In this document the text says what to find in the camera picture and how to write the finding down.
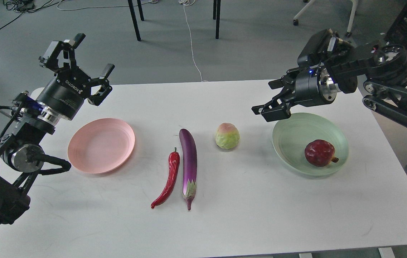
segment light green bowl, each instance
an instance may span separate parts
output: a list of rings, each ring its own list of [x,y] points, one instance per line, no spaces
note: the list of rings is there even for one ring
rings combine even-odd
[[[334,155],[339,161],[325,167],[308,163],[304,150],[315,139],[323,139],[334,145]],[[349,155],[348,142],[342,130],[328,119],[310,113],[294,113],[289,119],[278,121],[273,128],[272,143],[278,156],[289,167],[312,176],[330,175],[339,171]]]

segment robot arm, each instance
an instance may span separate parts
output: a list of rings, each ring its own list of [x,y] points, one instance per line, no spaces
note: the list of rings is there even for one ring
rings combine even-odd
[[[269,82],[270,88],[282,90],[266,104],[253,106],[254,114],[270,122],[289,118],[295,105],[331,104],[338,92],[355,92],[357,76],[365,75],[364,87],[370,95],[363,104],[407,127],[407,50],[403,46],[375,41],[352,47],[327,29],[310,38],[297,63],[299,67]]]
[[[108,64],[98,78],[90,78],[76,66],[74,50],[84,37],[78,34],[73,40],[53,41],[40,57],[40,65],[52,70],[54,77],[36,100],[23,92],[13,100],[13,106],[0,106],[12,110],[10,121],[0,133],[0,159],[21,172],[14,183],[0,177],[0,224],[13,224],[30,208],[27,193],[38,175],[54,175],[71,168],[68,161],[44,153],[39,145],[43,137],[54,133],[59,119],[73,119],[84,99],[98,106],[112,90],[107,77],[114,65]],[[67,62],[59,67],[57,58],[62,51]],[[95,86],[100,89],[91,95]],[[5,134],[12,123],[16,123],[12,133]],[[60,168],[41,170],[44,163]]]

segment purple eggplant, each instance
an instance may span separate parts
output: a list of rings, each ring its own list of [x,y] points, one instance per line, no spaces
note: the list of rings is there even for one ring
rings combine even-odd
[[[190,205],[197,192],[197,149],[194,138],[186,129],[179,131],[179,140],[183,148],[183,197],[190,211]]]

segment black chair leg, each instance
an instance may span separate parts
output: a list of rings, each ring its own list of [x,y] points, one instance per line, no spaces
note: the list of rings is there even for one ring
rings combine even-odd
[[[136,0],[136,3],[138,5],[138,10],[140,12],[140,20],[145,21],[145,18],[143,16],[143,7],[141,6],[141,0]]]
[[[133,21],[133,27],[135,28],[136,40],[141,41],[140,31],[138,30],[138,23],[136,23],[135,10],[133,10],[132,0],[128,0],[128,2],[129,2],[130,15],[132,16],[132,21]]]
[[[217,0],[216,5],[216,39],[219,39],[219,18],[221,16],[221,0]]]

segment pink bowl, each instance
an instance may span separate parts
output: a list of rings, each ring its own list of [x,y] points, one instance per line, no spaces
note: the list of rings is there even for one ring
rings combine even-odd
[[[105,173],[122,165],[135,145],[133,129],[120,119],[98,119],[81,127],[68,145],[70,163],[86,173]]]

